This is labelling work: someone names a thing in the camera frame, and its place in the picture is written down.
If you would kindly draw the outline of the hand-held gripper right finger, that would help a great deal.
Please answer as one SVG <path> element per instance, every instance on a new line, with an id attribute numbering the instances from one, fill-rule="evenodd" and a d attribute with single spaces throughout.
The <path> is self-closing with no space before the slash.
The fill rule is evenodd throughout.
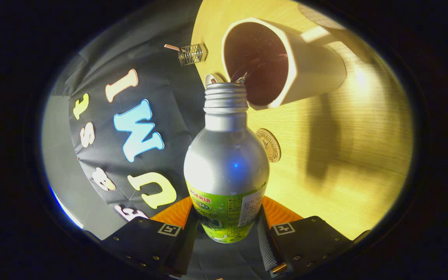
<path id="1" fill-rule="evenodd" d="M 302 218 L 279 202 L 264 197 L 257 215 L 259 248 L 272 278 L 303 278 L 332 266 L 369 234 L 345 237 L 319 216 Z"/>

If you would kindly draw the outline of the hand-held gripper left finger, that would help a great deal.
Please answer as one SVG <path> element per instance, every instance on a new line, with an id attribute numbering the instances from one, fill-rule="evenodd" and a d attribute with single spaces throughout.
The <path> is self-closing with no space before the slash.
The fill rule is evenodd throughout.
<path id="1" fill-rule="evenodd" d="M 142 271 L 180 277 L 188 271 L 198 223 L 192 199 L 187 197 L 151 219 L 134 215 L 101 245 Z"/>

